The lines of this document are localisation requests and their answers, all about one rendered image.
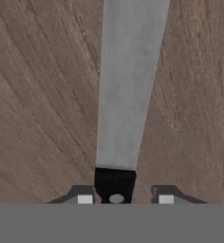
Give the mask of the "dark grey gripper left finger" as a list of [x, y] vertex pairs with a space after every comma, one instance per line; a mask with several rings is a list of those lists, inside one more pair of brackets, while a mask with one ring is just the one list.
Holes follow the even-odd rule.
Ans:
[[95, 192], [93, 185], [73, 185], [63, 196], [52, 199], [48, 204], [94, 204]]

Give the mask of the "black-handled steel knife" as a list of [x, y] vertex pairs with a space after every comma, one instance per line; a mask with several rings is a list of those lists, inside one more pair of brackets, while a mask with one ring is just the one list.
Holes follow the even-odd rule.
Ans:
[[171, 0], [104, 0], [94, 185], [102, 203], [132, 200]]

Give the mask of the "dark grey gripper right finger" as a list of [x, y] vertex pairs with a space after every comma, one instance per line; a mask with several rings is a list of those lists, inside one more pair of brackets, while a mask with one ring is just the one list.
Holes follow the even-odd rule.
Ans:
[[153, 204], [206, 204], [206, 201], [183, 194], [175, 185], [153, 185], [151, 192]]

